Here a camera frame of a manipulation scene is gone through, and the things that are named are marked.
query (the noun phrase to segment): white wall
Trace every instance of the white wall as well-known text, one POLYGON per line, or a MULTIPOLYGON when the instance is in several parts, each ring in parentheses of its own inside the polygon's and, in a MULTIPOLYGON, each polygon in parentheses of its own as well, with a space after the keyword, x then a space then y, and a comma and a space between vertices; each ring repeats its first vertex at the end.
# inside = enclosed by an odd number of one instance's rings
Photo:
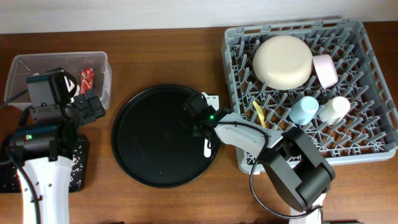
POLYGON ((398 20, 395 0, 3 0, 0 33, 398 20))

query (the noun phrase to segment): brown wooden surface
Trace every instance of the brown wooden surface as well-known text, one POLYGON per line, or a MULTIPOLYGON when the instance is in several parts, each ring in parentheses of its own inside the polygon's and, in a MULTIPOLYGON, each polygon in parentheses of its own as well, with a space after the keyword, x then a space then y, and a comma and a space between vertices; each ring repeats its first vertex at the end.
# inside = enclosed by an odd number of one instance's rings
MULTIPOLYGON (((398 22, 366 23, 366 30, 395 102, 398 102, 398 22)), ((122 30, 0 35, 0 98, 14 56, 50 52, 105 51, 113 70, 111 107, 81 131, 90 141, 86 184, 70 194, 71 223, 274 223, 254 201, 249 176, 238 169, 233 146, 222 146, 197 180, 154 189, 132 180, 116 163, 111 128, 120 107, 141 90, 176 83, 216 93, 230 106, 220 54, 225 28, 122 30)), ((0 111, 0 139, 14 131, 21 112, 0 111)), ((398 222, 398 157, 385 162, 335 167, 326 196, 325 220, 398 222)), ((260 198, 289 213, 266 175, 256 176, 260 198)), ((0 223, 22 223, 20 194, 0 195, 0 223)))

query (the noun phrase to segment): dish rack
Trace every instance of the dish rack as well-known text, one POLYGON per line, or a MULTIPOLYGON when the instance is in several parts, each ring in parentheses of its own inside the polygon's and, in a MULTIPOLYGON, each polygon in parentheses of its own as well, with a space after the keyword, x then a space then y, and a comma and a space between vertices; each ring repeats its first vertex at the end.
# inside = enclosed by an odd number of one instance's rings
MULTIPOLYGON (((381 73, 368 35, 361 21, 336 19, 289 24, 236 27, 225 31, 223 46, 225 81, 232 109, 242 118, 259 124, 253 102, 265 114, 266 128, 289 130, 298 126, 311 138, 331 165, 390 159, 398 148, 398 113, 381 73), (304 41, 313 55, 329 54, 335 64, 338 83, 323 89, 311 74, 306 83, 292 90, 274 90, 254 74, 252 58, 259 46, 276 35, 292 35, 304 41), (317 115, 300 126, 289 121, 290 107, 301 97, 312 96, 320 105, 335 96, 349 99, 349 113, 335 125, 322 122, 317 115)), ((249 173, 254 157, 236 148, 238 165, 249 173)), ((293 167, 299 157, 289 161, 293 167)), ((264 172, 258 165, 256 172, 264 172)))

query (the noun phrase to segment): black plate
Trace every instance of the black plate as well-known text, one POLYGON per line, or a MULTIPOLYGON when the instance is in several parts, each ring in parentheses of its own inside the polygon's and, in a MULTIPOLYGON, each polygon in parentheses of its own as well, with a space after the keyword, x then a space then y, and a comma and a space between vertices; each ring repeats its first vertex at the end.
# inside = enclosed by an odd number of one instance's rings
POLYGON ((203 155, 204 138, 185 128, 182 105, 194 93, 180 85, 140 92, 120 110, 112 129, 112 148, 121 168, 136 181, 169 188, 193 181, 213 162, 203 155))

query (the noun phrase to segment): blue cup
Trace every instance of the blue cup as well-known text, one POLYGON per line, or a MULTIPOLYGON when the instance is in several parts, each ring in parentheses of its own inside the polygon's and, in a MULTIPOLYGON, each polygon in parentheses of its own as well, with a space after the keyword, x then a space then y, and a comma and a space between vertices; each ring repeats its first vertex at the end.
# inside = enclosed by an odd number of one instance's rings
POLYGON ((319 103, 312 96, 304 96, 292 106, 289 118, 296 124, 306 125, 318 111, 319 103))

